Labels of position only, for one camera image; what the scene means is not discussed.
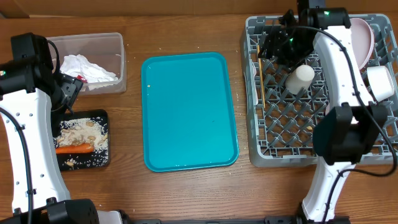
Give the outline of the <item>wooden chopstick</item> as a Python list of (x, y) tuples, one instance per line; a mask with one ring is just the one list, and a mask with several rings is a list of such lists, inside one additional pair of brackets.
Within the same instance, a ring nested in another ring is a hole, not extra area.
[(257, 59), (258, 59), (258, 65), (259, 65), (259, 77), (260, 77), (260, 84), (261, 84), (261, 100), (262, 100), (262, 107), (263, 109), (266, 108), (266, 102), (265, 102), (265, 93), (264, 93), (264, 79), (263, 79), (263, 74), (262, 74), (262, 59), (261, 59), (261, 54), (260, 54), (260, 45), (257, 45)]

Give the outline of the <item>white upside-down cup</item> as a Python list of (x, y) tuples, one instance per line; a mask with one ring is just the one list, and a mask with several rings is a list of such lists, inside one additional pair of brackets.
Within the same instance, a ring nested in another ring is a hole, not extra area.
[(314, 69), (309, 65), (300, 65), (286, 79), (285, 87), (292, 94), (297, 95), (302, 89), (306, 90), (315, 77)]

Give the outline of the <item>red snack wrapper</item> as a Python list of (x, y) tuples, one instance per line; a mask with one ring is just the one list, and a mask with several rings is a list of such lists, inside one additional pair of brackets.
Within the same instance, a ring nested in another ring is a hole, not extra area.
[(87, 80), (81, 75), (78, 75), (76, 78), (81, 80), (83, 83), (87, 83)]

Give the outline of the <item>white napkin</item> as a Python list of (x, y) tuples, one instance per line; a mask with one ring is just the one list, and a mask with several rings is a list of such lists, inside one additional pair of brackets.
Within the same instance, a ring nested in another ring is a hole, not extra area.
[(109, 86), (108, 82), (119, 80), (115, 73), (108, 72), (103, 67), (89, 62), (85, 56), (80, 54), (64, 56), (60, 71), (71, 77), (84, 79), (89, 90), (106, 87)]

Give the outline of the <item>large white plate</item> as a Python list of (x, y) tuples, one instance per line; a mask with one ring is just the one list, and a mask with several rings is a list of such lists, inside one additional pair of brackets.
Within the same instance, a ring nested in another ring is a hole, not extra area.
[(358, 68), (361, 70), (368, 63), (374, 49), (374, 32), (363, 19), (351, 18), (351, 41)]

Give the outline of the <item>pale green bowl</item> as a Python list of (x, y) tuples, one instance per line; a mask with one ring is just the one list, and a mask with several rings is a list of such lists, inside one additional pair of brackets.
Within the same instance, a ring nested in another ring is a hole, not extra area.
[(395, 92), (389, 70), (385, 66), (368, 67), (368, 82), (376, 101), (382, 101)]

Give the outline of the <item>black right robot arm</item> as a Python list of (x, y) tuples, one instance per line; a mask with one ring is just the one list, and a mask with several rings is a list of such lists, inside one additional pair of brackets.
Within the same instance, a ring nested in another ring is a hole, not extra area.
[(330, 105), (313, 130), (315, 175), (296, 215), (268, 217), (266, 223), (348, 223), (347, 217), (335, 217), (340, 192), (362, 156), (384, 134), (387, 108), (364, 86), (345, 8), (298, 1), (297, 10), (287, 11), (260, 41), (257, 57), (276, 58), (278, 64), (290, 65), (312, 52), (320, 59)]

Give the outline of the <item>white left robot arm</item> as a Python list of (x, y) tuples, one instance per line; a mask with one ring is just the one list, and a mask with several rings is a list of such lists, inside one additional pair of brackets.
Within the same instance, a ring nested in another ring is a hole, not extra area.
[(1, 117), (14, 179), (13, 215), (6, 222), (129, 223), (121, 210), (104, 212), (89, 199), (71, 199), (53, 141), (62, 121), (105, 124), (107, 113), (72, 111), (83, 83), (60, 72), (53, 42), (26, 33), (12, 37), (11, 47), (13, 59), (1, 65)]

